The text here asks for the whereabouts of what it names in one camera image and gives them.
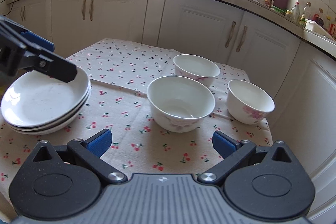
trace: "cherry print tablecloth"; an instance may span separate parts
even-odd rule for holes
[[[87,139],[104,128],[113,134],[111,148],[102,159],[124,172],[199,174],[222,159],[212,147],[212,134],[221,130],[236,140],[250,139],[271,145],[267,121],[245,125],[226,109],[227,83],[248,81],[242,70],[218,64],[221,74],[210,87],[216,99],[214,112],[189,133],[172,133],[151,117],[147,85],[155,78],[174,74],[175,50],[135,42],[104,39],[74,54],[68,60],[88,73],[92,93],[78,118],[59,132],[29,136],[10,130],[0,117],[0,191],[8,199],[8,187],[17,170],[41,139],[54,145],[74,138]]]

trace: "gold handle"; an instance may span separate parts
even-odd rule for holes
[[[90,3],[90,20],[92,21],[93,20],[93,0],[91,0],[91,3]]]
[[[26,21],[26,7],[23,8],[23,19]]]
[[[233,37],[233,32],[235,31],[235,26],[236,26],[236,22],[233,21],[233,22],[232,22],[232,26],[231,26],[231,32],[230,32],[230,34],[229,34],[229,38],[227,39],[227,42],[226,42],[226,44],[225,44],[225,47],[226,47],[226,48],[230,45],[230,41],[231,41],[231,39],[232,39],[232,37]]]
[[[85,4],[86,4],[86,0],[83,0],[83,5],[82,5],[82,16],[83,16],[83,20],[85,20]]]
[[[240,48],[242,47],[242,45],[244,44],[245,41],[245,36],[246,36],[246,32],[247,32],[247,26],[244,27],[244,31],[243,31],[243,36],[241,37],[240,43],[236,49],[236,52],[240,51]]]
[[[21,6],[21,11],[20,11],[20,17],[21,17],[21,21],[23,21],[23,17],[22,17],[22,10],[23,10],[23,7]]]

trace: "knife block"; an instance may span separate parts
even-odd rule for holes
[[[285,10],[287,8],[288,0],[274,0],[273,5],[278,7],[281,10]]]

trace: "white plate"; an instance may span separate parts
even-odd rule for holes
[[[46,130],[46,129],[49,129],[49,128],[52,128],[52,127],[55,127],[56,125],[68,120],[70,117],[73,116],[73,114],[75,114],[80,108],[83,107],[83,103],[86,102],[89,98],[90,98],[90,95],[91,95],[91,88],[89,87],[88,89],[88,92],[85,96],[85,98],[83,99],[83,101],[81,101],[79,103],[79,105],[77,105],[73,110],[71,110],[69,113],[67,113],[66,115],[64,115],[63,117],[61,117],[60,119],[56,120],[56,121],[53,121],[51,123],[48,123],[44,126],[41,126],[41,127],[36,127],[36,128],[21,128],[21,127],[16,127],[16,126],[13,126],[11,124],[8,123],[8,125],[13,128],[13,129],[16,129],[16,130],[19,130],[19,131],[26,131],[26,132],[36,132],[36,131],[41,131],[41,130]]]
[[[5,92],[1,113],[13,126],[36,128],[58,120],[85,97],[89,77],[77,67],[76,78],[64,83],[32,71],[17,79]]]
[[[73,120],[76,119],[76,117],[78,117],[78,114],[81,112],[82,108],[88,102],[89,99],[90,99],[90,97],[87,98],[87,100],[82,104],[80,109],[72,117],[70,117],[65,122],[63,122],[63,123],[61,123],[61,124],[59,124],[59,125],[57,125],[53,128],[42,130],[42,131],[36,131],[36,132],[27,132],[27,131],[21,131],[21,130],[14,129],[10,125],[9,125],[9,127],[11,127],[11,129],[14,130],[17,133],[26,134],[26,135],[47,135],[47,134],[50,134],[50,133],[54,133],[54,132],[56,132],[58,130],[61,130],[62,128],[66,127],[71,122],[73,122]]]

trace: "silver bolt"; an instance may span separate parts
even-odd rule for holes
[[[125,175],[120,172],[113,172],[108,175],[108,178],[112,181],[120,181],[125,178]]]
[[[199,177],[204,181],[214,181],[217,178],[217,176],[213,173],[203,173],[199,175]]]
[[[42,60],[42,61],[39,63],[39,66],[40,66],[41,68],[43,68],[46,64],[47,64],[47,63],[46,63],[45,61]]]

